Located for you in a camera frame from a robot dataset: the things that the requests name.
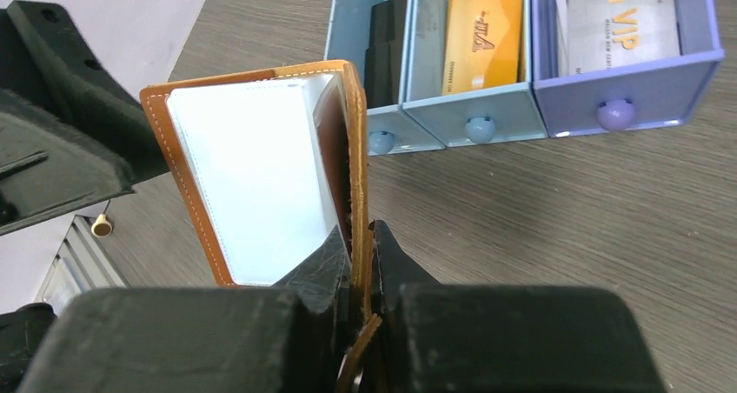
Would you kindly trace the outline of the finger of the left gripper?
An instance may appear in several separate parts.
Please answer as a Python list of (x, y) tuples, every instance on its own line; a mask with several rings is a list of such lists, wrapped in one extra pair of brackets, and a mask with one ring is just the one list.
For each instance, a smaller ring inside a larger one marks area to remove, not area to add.
[(62, 5), (14, 0), (7, 12), (64, 122), (120, 156), (134, 183), (169, 170), (142, 105), (103, 67)]
[(1, 91), (1, 233), (132, 191), (121, 157), (9, 90)]

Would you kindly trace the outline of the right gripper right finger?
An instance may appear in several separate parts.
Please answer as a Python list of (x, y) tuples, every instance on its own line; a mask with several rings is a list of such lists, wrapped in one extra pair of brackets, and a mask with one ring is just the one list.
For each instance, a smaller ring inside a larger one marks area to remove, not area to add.
[(662, 392), (633, 312), (592, 286), (450, 284), (383, 221), (375, 304), (387, 392)]

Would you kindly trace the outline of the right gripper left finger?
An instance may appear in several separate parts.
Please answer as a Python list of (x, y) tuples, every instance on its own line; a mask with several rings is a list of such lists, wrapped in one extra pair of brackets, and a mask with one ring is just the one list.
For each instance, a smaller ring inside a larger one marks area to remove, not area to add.
[(22, 392), (331, 392), (342, 234), (275, 285), (99, 289), (51, 326)]

